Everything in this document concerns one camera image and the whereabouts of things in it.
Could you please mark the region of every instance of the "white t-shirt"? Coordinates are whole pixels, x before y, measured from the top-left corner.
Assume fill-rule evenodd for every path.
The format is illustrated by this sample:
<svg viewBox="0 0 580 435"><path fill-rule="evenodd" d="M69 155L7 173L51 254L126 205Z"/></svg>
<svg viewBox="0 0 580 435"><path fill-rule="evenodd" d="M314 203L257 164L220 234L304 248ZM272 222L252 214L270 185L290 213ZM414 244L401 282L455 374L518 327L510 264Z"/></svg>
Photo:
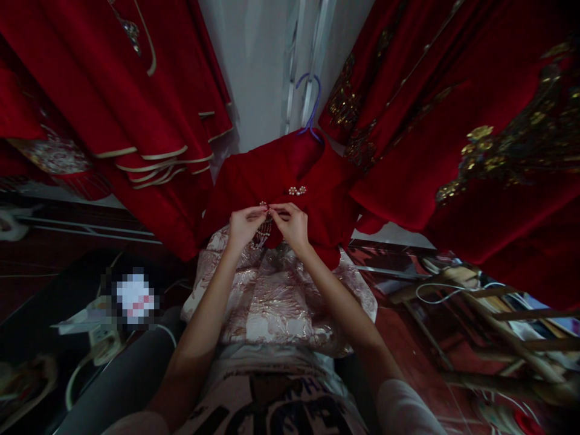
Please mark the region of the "white t-shirt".
<svg viewBox="0 0 580 435"><path fill-rule="evenodd" d="M361 416L328 356L293 346L232 345L220 349L184 425L192 434L367 434ZM397 379L376 397L385 434L445 434L419 395ZM165 420L144 411L103 435L169 435Z"/></svg>

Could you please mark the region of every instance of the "woman's right hand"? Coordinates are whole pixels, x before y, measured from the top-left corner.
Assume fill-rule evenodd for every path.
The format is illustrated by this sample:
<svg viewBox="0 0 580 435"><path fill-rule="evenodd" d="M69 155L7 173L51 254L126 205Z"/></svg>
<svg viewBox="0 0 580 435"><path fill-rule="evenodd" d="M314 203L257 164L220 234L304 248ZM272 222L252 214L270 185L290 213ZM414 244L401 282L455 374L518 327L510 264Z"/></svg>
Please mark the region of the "woman's right hand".
<svg viewBox="0 0 580 435"><path fill-rule="evenodd" d="M288 202L270 204L270 214L292 250L299 257L311 248L308 241L308 215Z"/></svg>

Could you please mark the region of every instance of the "plastic hanger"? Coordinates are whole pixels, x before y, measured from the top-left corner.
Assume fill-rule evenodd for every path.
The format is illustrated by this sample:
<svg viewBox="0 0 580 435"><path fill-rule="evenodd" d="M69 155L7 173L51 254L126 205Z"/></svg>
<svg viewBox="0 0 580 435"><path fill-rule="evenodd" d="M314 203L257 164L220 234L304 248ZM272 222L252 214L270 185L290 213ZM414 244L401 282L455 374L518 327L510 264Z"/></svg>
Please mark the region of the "plastic hanger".
<svg viewBox="0 0 580 435"><path fill-rule="evenodd" d="M300 87L300 83L302 83L302 80L306 76L308 76L309 74L310 74L309 72L306 72L302 75L302 77L300 77L300 80L298 80L298 83L296 83L296 89L298 89ZM323 140L320 137L318 137L318 135L312 129L312 125L314 124L314 115L316 114L316 109L318 108L318 104L320 102L320 94L322 92L322 86L320 85L320 79L318 78L318 76L316 74L314 74L314 79L318 83L318 95L316 96L316 102L314 103L314 108L312 109L312 114L310 115L310 119L306 123L306 126L302 130L300 130L296 134L296 136L300 136L301 134L306 133L306 131L309 131L312 134L312 136L314 136L316 138L316 140L318 142L323 143Z"/></svg>

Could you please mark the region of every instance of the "pink brocade fabric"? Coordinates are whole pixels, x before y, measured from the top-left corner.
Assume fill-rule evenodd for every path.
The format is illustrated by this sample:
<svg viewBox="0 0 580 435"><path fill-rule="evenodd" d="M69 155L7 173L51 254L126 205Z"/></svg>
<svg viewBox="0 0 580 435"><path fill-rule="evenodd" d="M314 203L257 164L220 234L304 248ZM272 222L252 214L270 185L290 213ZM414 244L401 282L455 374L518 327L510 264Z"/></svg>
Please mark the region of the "pink brocade fabric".
<svg viewBox="0 0 580 435"><path fill-rule="evenodd" d="M228 242L229 226L214 233L199 255L193 292L181 318L189 321L204 295ZM377 302L347 254L341 250L333 273L375 321ZM237 265L220 342L306 346L334 358L352 352L326 309L302 262L286 242L276 249L246 248Z"/></svg>

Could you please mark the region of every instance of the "red jacket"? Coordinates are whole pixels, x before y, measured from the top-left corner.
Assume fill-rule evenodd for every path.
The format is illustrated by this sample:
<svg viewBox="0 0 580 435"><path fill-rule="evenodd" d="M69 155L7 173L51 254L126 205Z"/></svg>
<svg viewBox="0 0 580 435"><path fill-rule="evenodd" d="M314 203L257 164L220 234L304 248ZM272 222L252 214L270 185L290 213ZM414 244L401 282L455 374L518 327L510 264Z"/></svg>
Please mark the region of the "red jacket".
<svg viewBox="0 0 580 435"><path fill-rule="evenodd" d="M232 211L259 205L293 202L308 214L308 238L329 269L338 265L338 245L347 246L358 206L347 194L359 170L339 156L325 139L290 133L245 154L229 157L221 168L206 209L198 245L228 223ZM291 187L305 186L300 196ZM266 246L275 248L282 234L275 224Z"/></svg>

